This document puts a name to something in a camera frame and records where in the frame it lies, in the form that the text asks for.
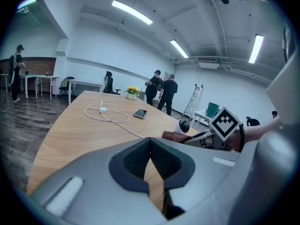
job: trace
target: brick wall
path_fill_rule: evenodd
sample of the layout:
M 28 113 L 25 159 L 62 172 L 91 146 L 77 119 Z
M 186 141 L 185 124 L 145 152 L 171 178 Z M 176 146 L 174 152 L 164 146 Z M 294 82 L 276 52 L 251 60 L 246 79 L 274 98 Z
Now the brick wall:
M 21 68 L 21 73 L 28 71 L 29 74 L 53 75 L 56 58 L 22 58 L 26 68 Z M 0 72 L 8 73 L 9 59 L 0 60 Z M 2 79 L 2 85 L 5 86 L 5 79 Z M 35 78 L 28 79 L 28 90 L 35 91 Z M 43 79 L 43 91 L 50 92 L 50 79 Z

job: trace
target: white flower pot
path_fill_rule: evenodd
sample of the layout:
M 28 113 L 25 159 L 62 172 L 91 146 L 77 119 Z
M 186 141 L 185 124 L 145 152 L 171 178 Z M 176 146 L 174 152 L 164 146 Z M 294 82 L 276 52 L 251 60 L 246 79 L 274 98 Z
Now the white flower pot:
M 126 98 L 131 99 L 131 100 L 135 100 L 136 99 L 136 94 L 127 93 Z

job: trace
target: ceiling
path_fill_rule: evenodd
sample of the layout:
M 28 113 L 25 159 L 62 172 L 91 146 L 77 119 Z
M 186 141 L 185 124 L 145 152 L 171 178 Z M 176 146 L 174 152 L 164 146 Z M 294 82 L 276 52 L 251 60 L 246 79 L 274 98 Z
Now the ceiling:
M 38 2 L 28 4 L 27 8 L 23 8 L 22 12 L 15 13 L 10 26 L 13 28 L 14 24 L 19 26 L 22 24 L 24 27 L 38 27 L 41 25 L 50 25 L 50 20 L 43 13 Z
M 284 65 L 284 16 L 270 3 L 248 0 L 118 0 L 146 15 L 147 25 L 112 6 L 113 0 L 82 0 L 80 18 L 107 24 L 154 47 L 178 64 L 197 65 L 197 56 L 217 56 L 226 69 L 245 71 L 273 80 Z M 40 11 L 30 11 L 40 16 Z M 255 35 L 264 41 L 255 64 L 249 64 Z M 175 39 L 192 59 L 172 46 Z

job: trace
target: white table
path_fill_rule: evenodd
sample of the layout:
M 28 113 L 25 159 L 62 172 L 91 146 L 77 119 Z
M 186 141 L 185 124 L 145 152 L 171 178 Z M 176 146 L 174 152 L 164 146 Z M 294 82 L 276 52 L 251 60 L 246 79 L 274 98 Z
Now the white table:
M 190 124 L 190 127 L 193 126 L 195 120 L 198 119 L 198 118 L 203 118 L 204 120 L 207 120 L 207 121 L 211 120 L 211 118 L 209 118 L 208 116 L 206 116 L 205 114 L 203 114 L 202 111 L 194 111 L 194 114 L 192 116 L 193 120 L 192 120 L 192 122 Z
M 8 92 L 8 74 L 0 74 L 1 77 L 1 91 L 2 91 L 2 77 L 5 77 L 5 89 Z
M 52 101 L 52 86 L 55 85 L 56 88 L 56 82 L 58 79 L 58 76 L 46 76 L 46 75 L 37 75 L 36 76 L 36 98 L 38 98 L 38 84 L 41 84 L 41 95 L 43 95 L 43 79 L 50 79 L 50 100 Z
M 81 85 L 88 85 L 88 86 L 99 87 L 99 92 L 101 92 L 101 87 L 103 86 L 103 84 L 101 84 L 101 83 L 99 83 L 99 82 L 92 82 L 92 81 L 86 81 L 86 80 L 70 79 L 70 80 L 69 80 L 69 93 L 68 93 L 68 97 L 69 97 L 69 105 L 71 104 L 71 87 L 72 87 L 72 84 L 81 84 Z
M 24 91 L 24 79 L 25 79 L 25 96 L 28 98 L 28 90 L 27 90 L 27 79 L 31 77 L 36 77 L 38 74 L 20 74 L 21 78 L 21 91 Z

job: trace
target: charger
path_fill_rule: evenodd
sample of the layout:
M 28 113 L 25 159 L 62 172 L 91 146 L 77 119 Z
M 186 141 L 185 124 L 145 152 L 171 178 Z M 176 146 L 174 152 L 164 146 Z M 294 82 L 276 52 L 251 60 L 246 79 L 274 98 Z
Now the charger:
M 99 113 L 102 113 L 102 114 L 106 113 L 106 107 L 101 107 L 99 109 Z

